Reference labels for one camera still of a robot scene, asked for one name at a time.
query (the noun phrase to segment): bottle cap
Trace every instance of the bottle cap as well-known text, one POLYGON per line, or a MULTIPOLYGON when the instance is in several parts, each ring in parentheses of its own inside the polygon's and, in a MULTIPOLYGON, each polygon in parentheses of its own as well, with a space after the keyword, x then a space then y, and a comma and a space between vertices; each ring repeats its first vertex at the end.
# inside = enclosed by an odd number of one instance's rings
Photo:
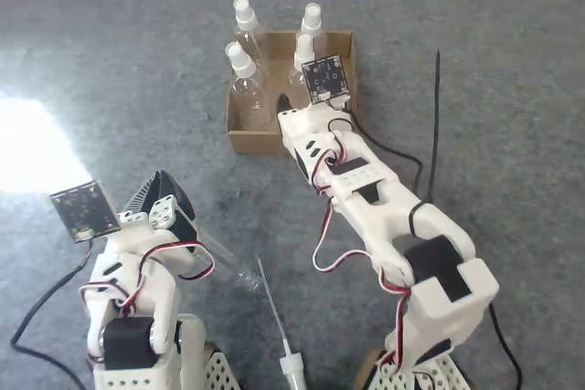
POLYGON ((299 72, 301 65, 314 60, 313 39, 308 34, 296 36, 296 50, 294 51, 294 68, 299 72))
POLYGON ((310 36, 321 32, 321 6, 319 4, 307 4, 304 8, 301 31, 310 36))
POLYGON ((256 65, 250 55, 244 52, 237 41, 232 41, 226 46, 226 55, 231 62, 234 72, 239 78, 249 78, 256 72, 256 65))
POLYGON ((251 31, 258 25, 256 13, 250 6, 249 0, 234 0, 234 9, 236 10, 236 22, 242 31, 251 31))

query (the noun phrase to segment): spray nozzle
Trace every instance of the spray nozzle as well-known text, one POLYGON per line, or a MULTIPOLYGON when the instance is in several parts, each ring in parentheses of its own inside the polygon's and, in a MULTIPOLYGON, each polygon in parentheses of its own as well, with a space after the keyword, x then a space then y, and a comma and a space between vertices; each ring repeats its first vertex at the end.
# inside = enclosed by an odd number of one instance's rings
POLYGON ((294 68, 301 71, 302 65, 314 60, 313 39, 308 34, 299 34, 294 51, 294 68))
POLYGON ((319 4, 307 4, 304 8, 301 27, 303 28, 303 32, 321 30, 321 6, 319 4))
POLYGON ((256 72, 256 65, 250 55, 244 52, 241 44, 232 41, 226 46, 226 55, 229 58, 231 67, 239 78, 249 78, 256 72))
POLYGON ((234 9, 236 10, 236 22, 242 31, 251 31, 258 25, 256 13, 250 6, 249 0, 234 0, 234 9))
POLYGON ((272 299, 271 291, 268 288, 268 281, 266 280, 266 274, 264 273, 264 267, 262 266, 262 261, 260 258, 258 258, 258 268, 260 269, 262 283, 264 284, 264 289, 266 290, 268 301, 271 304, 274 319, 276 320, 276 324, 278 324, 278 329, 281 332, 282 345, 284 346, 284 356, 280 360, 282 374, 286 376, 286 381, 289 383, 289 388, 291 390, 306 390, 307 384, 304 381, 303 357, 301 356, 301 353, 299 352, 293 353, 291 351, 289 341, 286 338, 286 335, 284 334, 281 318, 278 316, 278 312, 276 311, 276 305, 274 304, 274 300, 272 299))

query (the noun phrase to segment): black cable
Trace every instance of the black cable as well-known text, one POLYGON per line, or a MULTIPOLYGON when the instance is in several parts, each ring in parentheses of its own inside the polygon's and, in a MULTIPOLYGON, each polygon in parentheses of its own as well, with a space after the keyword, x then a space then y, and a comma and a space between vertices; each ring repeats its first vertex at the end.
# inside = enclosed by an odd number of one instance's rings
POLYGON ((441 85, 441 52, 437 49, 435 55, 435 110, 434 128, 432 134, 431 171, 429 173, 429 185, 427 186, 426 202, 432 203, 432 190, 435 185, 435 172, 437 171, 437 150, 439 148, 439 88, 441 85))
POLYGON ((522 383, 524 381, 524 375, 522 373, 522 367, 520 367, 520 363, 514 357, 514 354, 508 347, 508 344, 505 342, 504 335, 502 334, 502 330, 500 329, 500 323, 497 321, 497 316, 495 315, 495 307, 493 303, 490 303, 488 307, 490 311, 490 317, 492 318, 492 324, 494 325, 495 334, 497 335, 497 339, 502 345, 502 349, 504 349, 505 354, 510 359, 510 362, 516 369, 516 390, 520 390, 522 388, 522 383))
POLYGON ((434 127, 432 133, 432 157, 431 171, 429 172, 429 184, 427 185, 427 194, 417 203, 409 212, 410 234, 417 236, 414 230, 414 214, 427 203, 432 203, 432 191, 435 185, 435 173, 437 171, 437 152, 439 149, 439 90, 441 85, 441 52, 437 49, 435 55, 435 92, 434 92, 434 127))
POLYGON ((64 363, 53 358, 50 355, 47 355, 46 353, 35 351, 35 350, 30 349, 28 347, 22 346, 22 345, 18 344, 18 341, 20 340, 20 337, 22 337, 23 333, 27 329, 30 321, 33 319, 33 317, 35 317, 38 310, 41 309, 41 307, 47 302, 47 300, 49 300, 51 298, 51 296, 53 294, 55 294, 58 290, 63 288, 63 286, 65 286, 71 279, 73 279, 73 277, 77 273, 79 273, 80 271, 82 271, 85 268, 85 266, 87 265, 88 260, 90 258, 92 248, 93 248, 93 240, 90 240, 89 246, 88 246, 88 253, 85 256, 85 258, 83 259, 83 261, 81 261, 81 263, 77 267, 75 267, 72 271, 70 271, 68 274, 63 276, 55 285, 53 285, 45 294, 43 294, 40 297, 40 299, 37 300, 37 302, 33 305, 33 307, 30 309, 30 311, 27 312, 27 315, 25 315, 25 318, 22 319, 15 334, 10 339, 10 347, 12 347, 15 351, 20 352, 20 353, 24 353, 26 355, 34 356, 35 358, 38 358, 39 360, 43 360, 43 361, 46 361, 47 363, 53 364, 55 367, 57 367, 62 372, 67 374, 69 376, 69 378, 71 378, 71 381, 73 381, 75 383, 75 385, 79 388, 79 390, 87 390, 87 388, 81 382, 81 380, 78 378, 78 376, 75 374, 75 372, 73 372, 70 368, 68 368, 64 363))
POLYGON ((333 118, 331 121, 329 121, 329 122, 327 123, 327 130, 328 130, 329 132, 331 132, 331 131, 332 131, 332 129, 331 129, 331 124, 332 124, 333 122, 335 122, 335 121, 340 121, 340 122, 345 122, 345 123, 348 123, 348 124, 349 124, 349 126, 351 127, 351 131, 352 131, 352 132, 354 132, 354 131, 356 130, 356 129, 354 128, 354 124, 353 124, 353 123, 351 123, 351 121, 348 121, 346 118, 333 118))
MULTIPOLYGON (((435 57, 435 93, 434 93, 434 130, 433 130, 433 139, 432 139, 432 158, 431 158, 431 171, 429 175, 429 185, 427 187, 427 196, 425 199, 418 203, 416 206, 412 208, 409 215, 409 225, 410 225, 410 233, 416 237, 414 233, 414 224, 413 224, 413 216, 417 209, 423 206, 425 203, 432 203, 432 190, 434 187, 435 181, 435 173, 437 171, 437 155, 438 155, 438 145, 439 145, 439 88, 441 85, 441 52, 437 49, 437 54, 435 57)), ((514 357, 514 354, 508 347, 507 343, 505 342, 504 335, 502 334, 502 330, 500 329, 500 325, 497 321, 497 317, 495 315, 495 307, 493 303, 489 305, 489 312, 490 317, 492 318, 492 324, 494 325, 495 334, 497 335, 497 339, 502 345, 505 354, 512 362, 512 365, 516 369, 516 390, 520 390, 522 388, 522 383, 524 380, 522 374, 522 367, 520 367, 519 362, 514 357)))
POLYGON ((377 141, 376 138, 374 138, 370 133, 368 133, 366 130, 364 130, 364 127, 362 127, 360 125, 355 113, 353 113, 351 110, 344 110, 344 111, 351 116, 352 122, 354 123, 356 128, 364 135, 364 137, 366 139, 368 139, 370 142, 374 143, 378 148, 380 148, 384 151, 387 151, 388 153, 392 153, 394 155, 397 155, 398 157, 402 157, 403 159, 409 160, 417 165, 417 173, 414 176, 414 183, 412 185, 412 192, 414 194, 417 194, 419 192, 420 176, 422 175, 422 168, 423 168, 422 162, 414 155, 403 153, 402 151, 396 150, 394 148, 390 148, 389 146, 385 145, 384 143, 377 141))
POLYGON ((431 374, 427 374, 426 372, 421 372, 421 371, 418 371, 418 370, 413 371, 413 373, 414 374, 421 374, 423 376, 426 376, 427 378, 429 378, 431 380, 432 390, 435 390, 435 388, 437 388, 435 386, 435 379, 432 377, 431 374))

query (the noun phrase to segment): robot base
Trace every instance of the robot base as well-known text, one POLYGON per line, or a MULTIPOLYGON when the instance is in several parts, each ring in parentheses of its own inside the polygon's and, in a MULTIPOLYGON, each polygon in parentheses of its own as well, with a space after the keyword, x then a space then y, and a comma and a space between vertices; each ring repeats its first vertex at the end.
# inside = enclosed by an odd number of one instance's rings
MULTIPOLYGON (((379 351, 373 359, 379 357, 379 351)), ((367 368, 362 368, 356 380, 356 389, 360 390, 473 390, 473 387, 449 355, 428 361, 417 366, 416 374, 396 374, 384 376, 377 366, 372 366, 372 355, 366 359, 367 368)))

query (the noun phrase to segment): wire bundle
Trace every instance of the wire bundle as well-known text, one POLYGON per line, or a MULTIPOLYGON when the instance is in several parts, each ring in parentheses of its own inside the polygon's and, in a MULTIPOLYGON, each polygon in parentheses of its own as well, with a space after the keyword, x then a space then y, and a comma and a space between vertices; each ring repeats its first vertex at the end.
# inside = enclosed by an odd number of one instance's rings
POLYGON ((140 260, 140 264, 138 265, 138 280, 136 281, 136 288, 133 290, 132 293, 128 293, 124 288, 120 287, 114 282, 111 281, 101 281, 101 282, 88 282, 81 286, 81 299, 85 304, 85 291, 89 289, 103 289, 103 288, 112 288, 117 290, 122 295, 121 299, 116 299, 116 305, 120 308, 120 313, 123 316, 133 315, 136 312, 136 301, 140 294, 140 291, 143 289, 144 284, 146 282, 146 277, 143 274, 144 264, 146 260, 154 256, 156 253, 164 250, 169 250, 172 248, 200 248, 206 256, 209 258, 209 265, 201 270, 201 272, 197 273, 195 276, 185 277, 179 276, 181 279, 185 280, 198 280, 206 278, 209 274, 213 272, 216 267, 216 261, 214 260, 213 256, 207 250, 207 248, 200 243, 199 241, 191 241, 191 242, 172 242, 168 244, 160 244, 148 250, 144 253, 142 259, 140 260))

